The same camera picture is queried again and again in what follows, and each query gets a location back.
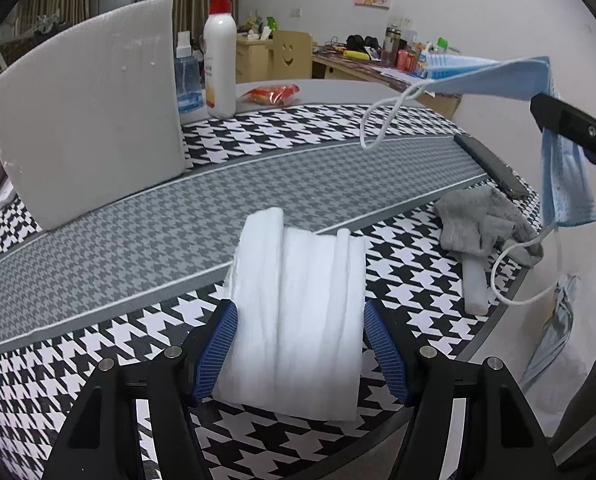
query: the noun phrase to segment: mask ear loop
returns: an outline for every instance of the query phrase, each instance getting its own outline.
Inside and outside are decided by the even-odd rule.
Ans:
[[[560,275],[562,274],[562,245],[560,244],[560,235],[559,235],[559,231],[558,231],[558,225],[557,224],[552,224],[552,225],[553,225],[553,234],[556,238],[556,254],[557,254],[556,258],[557,258],[558,278],[559,278]],[[491,290],[494,291],[495,297],[499,301],[501,301],[502,303],[505,303],[507,305],[510,305],[510,306],[524,306],[524,305],[531,304],[534,301],[538,301],[539,299],[543,298],[544,296],[546,296],[549,293],[551,293],[551,294],[553,293],[554,289],[556,288],[556,285],[558,285],[557,279],[553,283],[553,285],[545,288],[542,292],[536,294],[532,298],[529,298],[529,300],[524,300],[524,301],[509,300],[508,298],[505,298],[500,293],[500,291],[495,287],[495,272],[497,271],[497,268],[500,265],[500,263],[502,262],[502,260],[504,259],[504,257],[507,256],[507,254],[509,254],[511,251],[513,251],[517,247],[523,247],[523,248],[531,247],[532,245],[541,243],[542,240],[544,240],[544,238],[546,238],[546,236],[549,233],[550,233],[550,229],[547,228],[547,229],[543,230],[539,236],[536,236],[535,238],[533,238],[533,240],[529,240],[528,242],[523,242],[521,244],[514,244],[512,246],[509,246],[504,251],[502,251],[502,254],[500,254],[500,256],[498,256],[493,268],[491,269]]]
[[[420,97],[420,95],[422,95],[425,92],[425,88],[431,81],[432,80],[423,79],[419,83],[411,85],[404,92],[402,92],[399,97],[389,97],[388,99],[383,99],[382,101],[378,101],[377,103],[374,103],[369,108],[367,108],[367,111],[364,112],[363,118],[360,121],[360,145],[364,148],[364,150],[371,152],[380,145],[380,142],[382,142],[382,139],[384,139],[384,136],[387,133],[389,124],[391,124],[391,121],[398,113],[398,109],[401,107],[402,103],[407,99],[418,99],[418,97]],[[367,123],[367,119],[371,115],[372,111],[376,110],[377,108],[380,108],[381,106],[390,104],[393,104],[393,108],[391,108],[388,117],[382,124],[378,137],[376,137],[376,140],[369,144],[368,142],[366,142],[364,138],[364,126]]]

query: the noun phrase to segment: red snack package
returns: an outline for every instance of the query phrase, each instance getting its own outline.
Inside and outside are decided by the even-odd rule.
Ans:
[[[300,88],[297,85],[268,85],[249,90],[243,95],[245,101],[266,106],[282,106],[294,97]]]

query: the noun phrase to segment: wooden chair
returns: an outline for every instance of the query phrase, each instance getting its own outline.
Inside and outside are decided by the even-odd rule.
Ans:
[[[273,79],[311,79],[313,40],[306,32],[276,30],[273,32]]]

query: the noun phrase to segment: blue gripper pad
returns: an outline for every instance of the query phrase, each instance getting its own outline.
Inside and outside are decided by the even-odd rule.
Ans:
[[[211,395],[236,335],[236,328],[238,328],[238,309],[233,302],[230,302],[196,363],[195,385],[191,396],[198,404],[204,397]]]
[[[411,392],[407,388],[405,364],[380,314],[370,300],[364,304],[364,332],[369,338],[391,395],[407,404]]]

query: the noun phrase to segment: water bottle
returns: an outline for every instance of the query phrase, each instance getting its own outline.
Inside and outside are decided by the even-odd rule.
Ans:
[[[198,61],[193,56],[188,30],[178,33],[174,75],[178,113],[186,114],[200,108],[203,105],[203,88],[200,83]]]

